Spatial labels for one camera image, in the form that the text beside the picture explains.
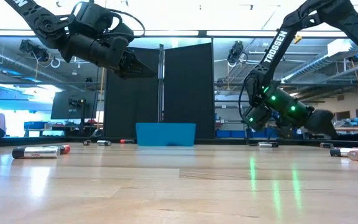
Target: red battery cap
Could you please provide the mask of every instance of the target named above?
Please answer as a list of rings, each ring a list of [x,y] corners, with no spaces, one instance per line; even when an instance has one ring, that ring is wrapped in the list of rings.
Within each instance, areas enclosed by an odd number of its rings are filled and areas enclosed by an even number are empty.
[[[65,148],[63,154],[68,154],[70,152],[70,149],[71,149],[70,145],[63,145],[63,146]]]

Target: ceiling duct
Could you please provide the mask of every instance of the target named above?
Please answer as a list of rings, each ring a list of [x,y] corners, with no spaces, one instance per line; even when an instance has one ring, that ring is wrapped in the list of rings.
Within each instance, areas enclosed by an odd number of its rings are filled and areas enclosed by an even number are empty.
[[[291,83],[305,75],[311,74],[325,66],[358,53],[358,46],[349,39],[337,39],[328,44],[327,50],[308,62],[283,75],[282,82]]]
[[[7,52],[1,46],[0,46],[0,62],[2,62],[0,64],[0,67],[19,72],[26,76],[28,76],[27,74],[35,74],[35,71],[36,71],[35,67],[27,65],[23,62],[20,62],[20,60],[17,59],[17,55]],[[49,78],[49,79],[57,81],[57,82],[64,83],[67,81],[61,75],[51,72],[51,71],[45,71],[45,69],[42,67],[38,68],[38,74],[40,76]],[[78,91],[84,91],[81,88],[78,88],[77,86],[70,85],[70,87],[72,87],[73,89],[78,90]]]
[[[326,81],[328,81],[328,80],[332,80],[332,79],[334,79],[334,78],[338,78],[338,77],[341,77],[341,76],[344,76],[344,75],[347,75],[347,74],[351,74],[351,73],[354,73],[354,72],[356,72],[356,71],[358,71],[358,66],[357,66],[357,67],[354,67],[354,68],[351,68],[351,69],[348,69],[348,70],[346,70],[346,71],[343,71],[343,72],[341,72],[341,73],[338,73],[338,74],[335,74],[335,75],[331,75],[330,77],[325,78],[324,80],[318,81],[318,82],[316,82],[316,83],[324,83],[324,82],[326,82]]]

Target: ceiling light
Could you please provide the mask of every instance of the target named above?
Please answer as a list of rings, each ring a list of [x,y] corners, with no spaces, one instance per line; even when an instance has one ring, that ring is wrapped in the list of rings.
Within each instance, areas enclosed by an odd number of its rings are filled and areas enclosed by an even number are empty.
[[[260,38],[274,38],[277,32],[274,30],[248,30],[248,31],[207,31],[208,36],[223,36],[223,37],[260,37]],[[299,31],[298,35],[307,37],[331,37],[343,38],[347,37],[342,31]]]
[[[16,87],[14,85],[8,85],[8,84],[0,84],[0,87],[4,87],[4,88],[8,88],[8,89],[12,89],[15,90]]]
[[[0,35],[6,36],[35,36],[32,30],[0,30]]]
[[[44,88],[46,90],[53,91],[55,93],[62,91],[61,89],[55,87],[54,85],[38,85],[38,86],[41,87],[41,88]]]
[[[171,45],[172,45],[172,48],[177,48],[179,47],[179,40],[177,38],[173,38],[171,40]]]
[[[141,35],[143,31],[134,30],[134,35]],[[146,36],[197,36],[197,30],[147,30]]]

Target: silver battery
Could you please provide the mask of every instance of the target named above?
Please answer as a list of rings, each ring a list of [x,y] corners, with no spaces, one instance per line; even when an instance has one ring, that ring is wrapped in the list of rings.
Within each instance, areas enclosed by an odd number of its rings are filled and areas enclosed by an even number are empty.
[[[60,156],[60,148],[57,146],[45,147],[15,147],[12,150],[14,159],[42,159],[42,158],[58,158]]]
[[[98,145],[99,146],[111,146],[111,141],[99,140]]]
[[[259,142],[258,146],[259,147],[278,147],[278,143],[277,142]]]
[[[348,157],[350,151],[358,151],[358,148],[332,147],[329,150],[331,156]]]

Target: overhead camera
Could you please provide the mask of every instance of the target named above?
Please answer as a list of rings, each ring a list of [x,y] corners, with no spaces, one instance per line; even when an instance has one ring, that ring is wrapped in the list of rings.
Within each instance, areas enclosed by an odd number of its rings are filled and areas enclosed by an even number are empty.
[[[356,54],[353,57],[349,57],[347,58],[350,62],[358,62],[358,54]]]
[[[22,40],[19,50],[26,54],[32,54],[39,62],[47,62],[49,60],[49,54],[47,50],[40,48],[36,44],[33,44],[30,40]]]
[[[240,61],[241,55],[244,54],[244,46],[241,40],[238,40],[229,50],[229,55],[227,56],[227,61],[230,65],[235,65]]]

